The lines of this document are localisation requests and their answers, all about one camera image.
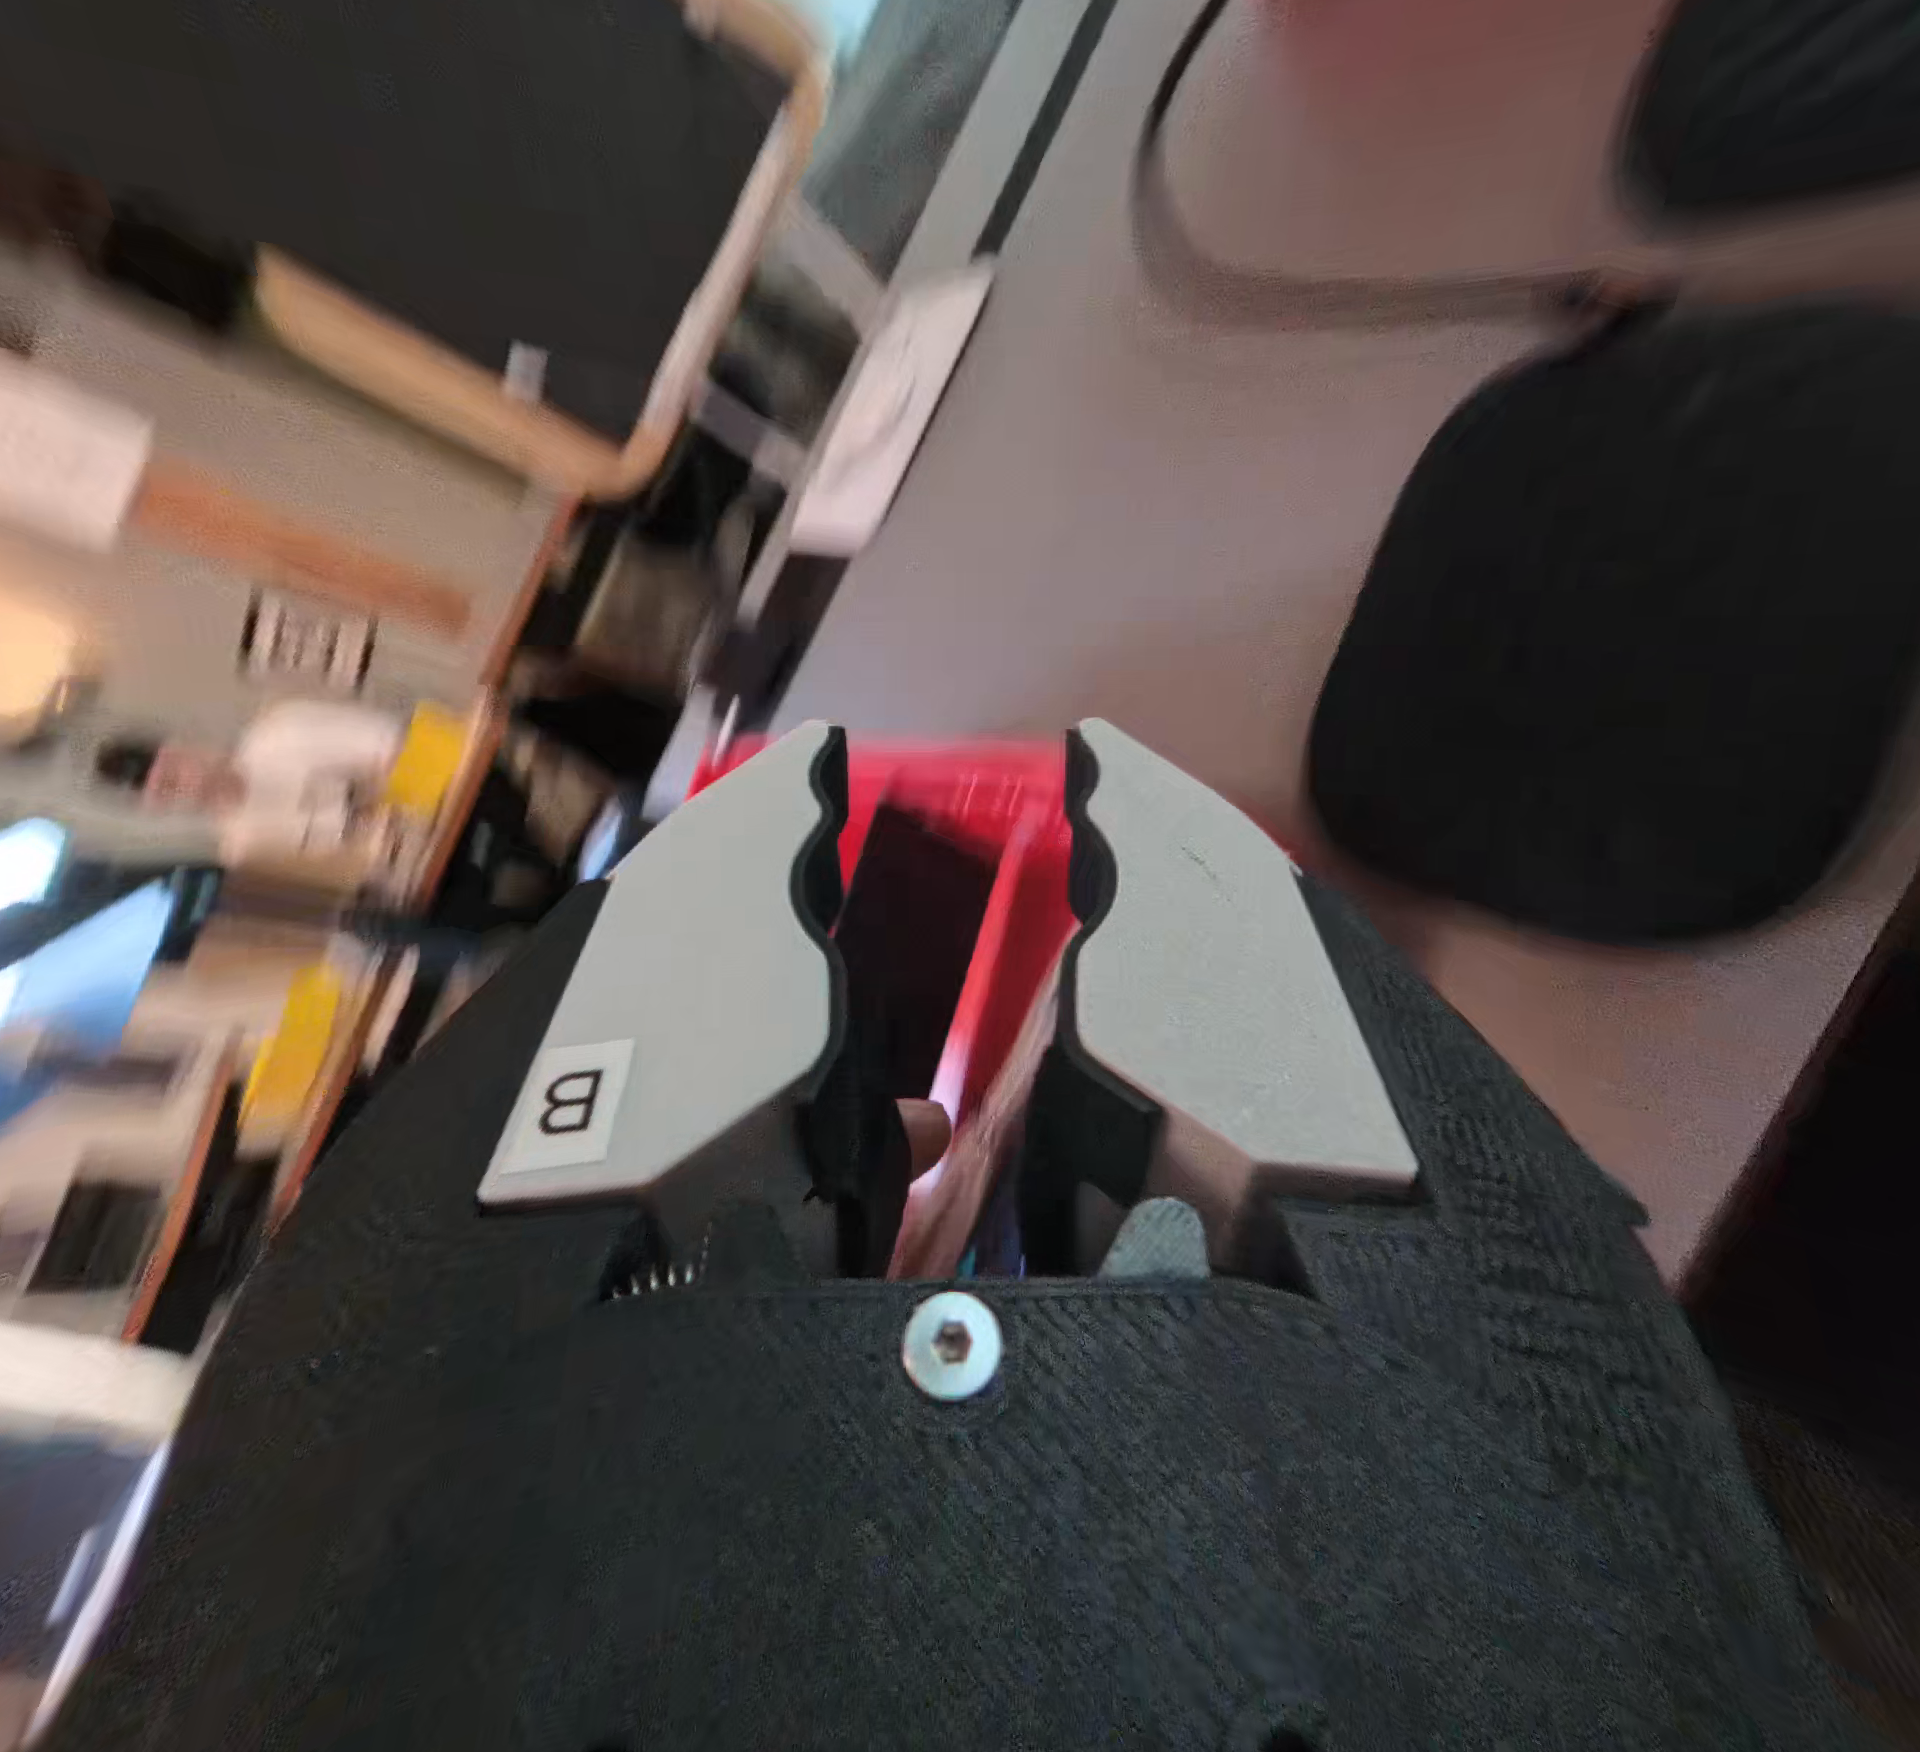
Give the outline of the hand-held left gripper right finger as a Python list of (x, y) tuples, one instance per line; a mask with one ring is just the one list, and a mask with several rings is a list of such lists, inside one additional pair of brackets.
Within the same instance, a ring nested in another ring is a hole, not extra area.
[(1403, 1208), (1420, 1155), (1289, 851), (1105, 718), (1066, 735), (1060, 1272), (1145, 1204), (1204, 1271), (1294, 1280), (1287, 1200)]

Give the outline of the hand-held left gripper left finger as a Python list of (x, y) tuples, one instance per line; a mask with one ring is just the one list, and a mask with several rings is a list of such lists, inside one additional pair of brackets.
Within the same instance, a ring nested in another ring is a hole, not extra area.
[(803, 722), (649, 830), (521, 1077), (483, 1210), (713, 1210), (810, 1190), (800, 1109), (846, 1030), (846, 739)]

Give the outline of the black usb-c cable gold plug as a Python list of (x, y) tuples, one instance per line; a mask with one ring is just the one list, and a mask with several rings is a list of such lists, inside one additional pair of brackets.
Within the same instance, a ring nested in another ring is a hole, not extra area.
[(1166, 173), (1166, 126), (1184, 84), (1233, 0), (1204, 0), (1142, 110), (1129, 155), (1129, 234), (1155, 299), (1236, 334), (1398, 329), (1456, 322), (1607, 322), (1670, 303), (1670, 286), (1625, 268), (1300, 275), (1212, 256), (1185, 225)]

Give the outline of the red open-front bin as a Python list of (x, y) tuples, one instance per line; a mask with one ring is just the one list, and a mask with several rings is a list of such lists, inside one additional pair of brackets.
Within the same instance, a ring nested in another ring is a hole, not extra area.
[(794, 730), (703, 766), (726, 899), (667, 1109), (699, 1139), (649, 1179), (678, 1255), (767, 1210), (819, 1283), (1021, 1266), (1017, 1178), (1071, 944), (1063, 754)]

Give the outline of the yellow box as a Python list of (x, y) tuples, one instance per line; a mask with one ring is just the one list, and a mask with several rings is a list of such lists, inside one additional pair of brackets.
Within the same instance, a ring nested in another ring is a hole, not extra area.
[(466, 751), (469, 716), (420, 702), (382, 777), (378, 805), (416, 821), (433, 821), (463, 770)]
[(279, 1152), (297, 1133), (324, 1084), (349, 1000), (349, 975), (339, 965), (297, 971), (279, 1020), (243, 1084), (235, 1125), (243, 1155)]

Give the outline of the white paper sheet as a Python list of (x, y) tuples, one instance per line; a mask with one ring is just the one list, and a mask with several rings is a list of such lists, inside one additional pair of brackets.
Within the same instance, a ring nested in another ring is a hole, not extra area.
[(994, 279), (998, 259), (988, 256), (891, 299), (799, 487), (791, 551), (850, 563), (871, 546), (975, 343)]

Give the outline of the black board wooden frame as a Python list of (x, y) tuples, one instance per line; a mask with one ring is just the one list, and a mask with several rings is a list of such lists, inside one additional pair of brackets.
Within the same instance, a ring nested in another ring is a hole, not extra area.
[(4, 245), (621, 500), (826, 84), (786, 0), (4, 0)]

